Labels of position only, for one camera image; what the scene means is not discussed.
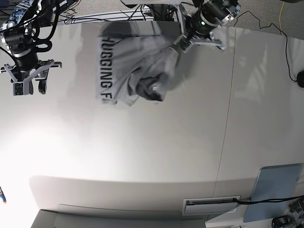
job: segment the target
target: wire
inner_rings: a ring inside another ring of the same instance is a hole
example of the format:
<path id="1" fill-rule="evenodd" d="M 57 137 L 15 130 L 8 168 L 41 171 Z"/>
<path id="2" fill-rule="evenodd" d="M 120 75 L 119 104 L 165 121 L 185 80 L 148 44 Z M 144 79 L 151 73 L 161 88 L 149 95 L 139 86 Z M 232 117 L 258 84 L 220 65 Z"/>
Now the wire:
<path id="1" fill-rule="evenodd" d="M 161 17 L 162 20 L 164 20 L 162 15 L 159 12 L 157 12 L 153 7 L 150 7 L 148 5 L 145 5 L 145 6 L 149 7 L 149 9 L 153 10 L 155 13 L 157 13 Z"/>
<path id="2" fill-rule="evenodd" d="M 186 4 L 186 5 L 190 5 L 190 6 L 195 6 L 194 4 L 191 4 L 191 3 L 189 3 L 189 2 L 184 2 L 184 1 L 182 1 L 181 4 Z"/>
<path id="3" fill-rule="evenodd" d="M 13 55 L 11 55 L 7 50 L 5 50 L 3 47 L 0 46 L 0 50 L 4 51 L 7 55 L 9 55 L 9 57 L 14 61 L 15 65 L 16 65 L 16 69 L 18 70 L 18 72 L 21 74 L 20 72 L 20 67 L 18 65 L 18 61 L 16 59 L 16 57 L 14 57 Z"/>
<path id="4" fill-rule="evenodd" d="M 285 2 L 283 2 L 282 8 L 281 8 L 281 12 L 280 12 L 280 16 L 279 16 L 279 23 L 280 23 L 280 29 L 282 30 L 282 26 L 281 26 L 281 16 L 282 16 L 282 12 L 283 12 L 283 7 L 285 5 Z"/>
<path id="5" fill-rule="evenodd" d="M 253 204 L 258 204 L 258 203 L 281 203 L 281 202 L 295 200 L 295 199 L 299 199 L 299 198 L 303 198 L 303 197 L 304 197 L 304 195 L 289 197 L 289 198 L 281 198 L 281 199 L 266 199 L 266 200 L 262 200 L 262 201 L 240 201 L 240 200 L 234 198 L 233 201 L 240 205 L 253 205 Z"/>
<path id="6" fill-rule="evenodd" d="M 6 14 L 6 15 L 9 15 L 9 16 L 10 16 L 10 14 L 4 12 L 3 10 L 0 10 L 0 12 L 3 13 L 3 14 Z"/>
<path id="7" fill-rule="evenodd" d="M 15 25 L 15 26 L 11 27 L 11 28 L 7 28 L 7 29 L 5 29 L 5 30 L 2 30 L 2 31 L 0 31 L 0 33 L 7 32 L 7 31 L 11 31 L 11 30 L 13 30 L 13 29 L 16 29 L 16 28 L 19 28 L 19 27 L 21 27 L 21 26 L 24 26 L 24 25 L 26 25 L 26 24 L 28 24 L 28 23 L 31 23 L 32 21 L 35 21 L 35 20 L 38 19 L 43 13 L 45 13 L 45 11 L 46 11 L 50 6 L 51 6 L 51 4 L 49 4 L 47 7 L 45 7 L 44 10 L 40 11 L 39 14 L 38 14 L 37 16 L 33 17 L 32 19 L 27 20 L 27 21 L 25 21 L 25 22 L 23 22 L 23 23 L 21 23 L 21 24 L 17 24 L 17 25 Z"/>
<path id="8" fill-rule="evenodd" d="M 122 12 L 122 11 L 121 11 Z M 128 18 L 130 18 L 129 16 L 128 16 L 128 14 L 126 14 L 125 12 L 122 12 L 124 15 L 126 15 Z M 130 18 L 131 19 L 131 18 Z"/>
<path id="9" fill-rule="evenodd" d="M 177 22 L 179 22 L 180 20 L 179 20 L 179 15 L 177 14 L 177 11 L 175 11 L 175 15 L 176 15 Z"/>
<path id="10" fill-rule="evenodd" d="M 167 19 L 167 16 L 170 15 L 169 19 L 172 19 L 175 12 L 177 12 L 177 9 L 175 7 L 173 7 L 173 9 L 171 7 L 168 7 L 168 13 L 165 15 L 165 18 Z"/>
<path id="11" fill-rule="evenodd" d="M 88 22 L 94 22 L 94 21 L 99 21 L 99 20 L 92 19 L 92 20 L 88 20 L 88 21 L 85 21 L 85 22 L 87 22 L 87 23 L 88 23 Z M 82 22 L 82 21 L 79 21 L 79 22 L 74 22 L 74 23 L 73 23 L 73 25 L 74 25 L 74 24 L 80 24 L 80 23 L 83 23 L 83 22 Z"/>
<path id="12" fill-rule="evenodd" d="M 66 11 L 64 11 L 64 13 L 68 12 L 68 11 L 73 11 L 74 13 L 77 13 L 75 10 L 75 7 L 79 6 L 79 4 L 81 3 L 82 0 L 78 0 L 77 2 L 75 2 L 73 5 L 71 5 Z"/>
<path id="13" fill-rule="evenodd" d="M 133 14 L 129 17 L 128 20 L 132 19 L 133 15 L 137 12 L 138 8 L 140 7 L 141 5 L 138 5 L 138 7 L 136 8 L 136 10 L 133 12 Z"/>
<path id="14" fill-rule="evenodd" d="M 259 25 L 260 29 L 269 28 L 269 27 L 271 27 L 271 26 L 273 25 L 277 30 L 279 30 L 280 32 L 282 32 L 282 33 L 286 36 L 285 55 L 286 55 L 286 62 L 287 62 L 287 66 L 288 66 L 288 74 L 289 74 L 289 78 L 290 78 L 293 82 L 297 82 L 297 80 L 294 80 L 294 79 L 291 77 L 291 75 L 290 75 L 290 66 L 289 66 L 288 56 L 287 56 L 288 36 L 286 35 L 286 33 L 284 33 L 281 29 L 279 29 L 274 23 L 271 23 L 271 24 L 268 25 L 268 26 L 263 26 L 263 27 L 262 27 L 262 26 L 261 26 L 261 20 L 260 20 L 259 18 L 257 18 L 255 15 L 253 15 L 253 13 L 250 12 L 250 11 L 246 11 L 246 12 L 240 14 L 240 15 L 237 17 L 237 21 L 236 21 L 236 23 L 234 24 L 233 27 L 235 27 L 235 25 L 237 24 L 239 17 L 241 17 L 242 15 L 244 15 L 244 14 L 246 14 L 246 13 L 250 13 L 253 17 L 255 17 L 255 18 L 258 20 L 258 25 Z"/>
<path id="15" fill-rule="evenodd" d="M 59 0 L 55 0 L 55 5 L 56 5 L 56 15 L 55 15 L 55 19 L 54 19 L 54 24 L 53 24 L 51 33 L 45 39 L 45 40 L 48 40 L 48 41 L 50 41 L 52 39 L 52 37 L 53 37 L 53 35 L 54 35 L 55 31 L 56 31 L 57 24 L 58 24 L 58 21 L 59 21 L 59 16 L 60 16 L 60 3 L 59 3 Z"/>
<path id="16" fill-rule="evenodd" d="M 91 20 L 91 21 L 110 21 L 110 20 L 106 20 L 106 19 L 99 19 L 99 18 L 88 18 L 87 16 L 84 16 L 84 17 L 79 17 L 79 18 L 75 18 L 74 16 L 71 16 L 71 17 L 67 17 L 67 16 L 64 16 L 64 15 L 61 15 L 62 17 L 66 18 L 64 20 L 60 20 L 59 22 L 64 22 L 66 25 L 67 24 L 77 24 L 75 23 L 76 21 L 78 20 Z"/>
<path id="17" fill-rule="evenodd" d="M 142 16 L 143 16 L 143 20 L 146 20 L 146 17 L 145 17 L 145 15 L 144 15 L 143 11 L 142 11 L 142 10 L 143 10 L 143 7 L 144 7 L 144 5 L 141 6 L 141 13 L 142 13 Z"/>

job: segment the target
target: metal vent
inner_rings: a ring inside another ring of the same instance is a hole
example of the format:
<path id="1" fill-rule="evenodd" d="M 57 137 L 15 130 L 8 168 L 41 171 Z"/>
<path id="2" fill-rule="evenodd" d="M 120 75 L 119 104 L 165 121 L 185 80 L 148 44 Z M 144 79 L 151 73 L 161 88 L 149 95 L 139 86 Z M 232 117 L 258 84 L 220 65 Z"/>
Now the metal vent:
<path id="1" fill-rule="evenodd" d="M 182 215 L 195 216 L 233 213 L 238 206 L 237 203 L 233 202 L 234 198 L 240 199 L 240 196 L 184 199 Z"/>

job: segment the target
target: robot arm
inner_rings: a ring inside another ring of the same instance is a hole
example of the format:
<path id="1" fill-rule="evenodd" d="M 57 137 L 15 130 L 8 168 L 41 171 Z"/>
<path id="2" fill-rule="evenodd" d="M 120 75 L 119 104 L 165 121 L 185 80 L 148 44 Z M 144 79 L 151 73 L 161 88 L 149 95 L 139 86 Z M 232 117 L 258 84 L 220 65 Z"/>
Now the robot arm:
<path id="1" fill-rule="evenodd" d="M 39 92 L 45 94 L 49 69 L 62 67 L 60 62 L 41 61 L 37 55 L 52 48 L 50 39 L 55 32 L 56 20 L 58 21 L 59 16 L 56 15 L 48 38 L 39 39 L 38 36 L 40 27 L 51 25 L 54 3 L 59 6 L 58 0 L 23 0 L 0 28 L 1 41 L 16 63 L 14 66 L 5 65 L 0 72 L 8 72 L 10 75 L 14 95 L 33 94 L 32 79 L 39 81 Z"/>
<path id="2" fill-rule="evenodd" d="M 241 10 L 238 0 L 194 0 L 198 10 L 191 16 L 182 5 L 176 5 L 181 20 L 181 36 L 175 41 L 184 52 L 193 45 L 214 45 L 224 50 L 222 42 L 215 39 L 213 29 L 232 21 Z"/>

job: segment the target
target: yellow cable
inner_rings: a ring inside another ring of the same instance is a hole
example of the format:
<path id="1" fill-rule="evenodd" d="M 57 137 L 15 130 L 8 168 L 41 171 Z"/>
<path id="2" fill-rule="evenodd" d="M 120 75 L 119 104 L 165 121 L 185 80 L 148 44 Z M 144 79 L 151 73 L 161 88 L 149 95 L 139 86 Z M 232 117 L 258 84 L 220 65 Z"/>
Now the yellow cable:
<path id="1" fill-rule="evenodd" d="M 282 15 L 282 12 L 283 12 L 283 7 L 285 5 L 285 2 L 283 2 L 283 5 L 282 5 L 282 8 L 281 8 L 281 12 L 280 12 L 280 16 L 279 16 L 279 23 L 280 23 L 280 29 L 282 31 L 282 26 L 281 26 L 281 15 Z"/>

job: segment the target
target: black device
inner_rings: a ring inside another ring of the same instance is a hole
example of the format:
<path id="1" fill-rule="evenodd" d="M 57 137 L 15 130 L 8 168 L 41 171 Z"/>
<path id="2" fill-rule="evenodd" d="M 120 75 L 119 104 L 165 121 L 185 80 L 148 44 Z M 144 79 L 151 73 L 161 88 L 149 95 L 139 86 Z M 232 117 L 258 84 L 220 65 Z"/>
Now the black device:
<path id="1" fill-rule="evenodd" d="M 298 73 L 298 76 L 296 78 L 298 85 L 301 88 L 304 88 L 304 70 Z"/>
<path id="2" fill-rule="evenodd" d="M 304 213 L 304 198 L 300 198 L 299 200 L 293 202 L 289 205 L 289 208 L 291 213 Z"/>
<path id="3" fill-rule="evenodd" d="M 38 53 L 48 52 L 52 48 L 50 40 L 55 33 L 59 14 L 77 1 L 22 0 L 1 25 L 1 41 L 7 47 L 7 51 L 2 50 L 11 56 L 15 65 L 5 65 L 0 72 L 8 72 L 11 76 L 14 95 L 33 94 L 32 79 L 39 81 L 39 92 L 46 94 L 49 69 L 62 67 L 62 63 L 41 61 Z M 40 39 L 40 28 L 47 26 L 53 26 L 51 33 L 47 38 Z"/>
<path id="4" fill-rule="evenodd" d="M 183 34 L 176 45 L 184 52 L 195 44 L 215 45 L 224 50 L 225 47 L 220 40 L 214 38 L 212 31 L 232 21 L 240 13 L 241 6 L 238 0 L 193 0 L 193 3 L 198 8 L 193 15 L 187 14 L 186 10 L 179 6 L 179 17 L 184 17 L 181 22 Z"/>
<path id="5" fill-rule="evenodd" d="M 289 215 L 282 215 L 274 218 L 271 222 L 271 228 L 284 228 L 293 223 L 293 218 Z"/>

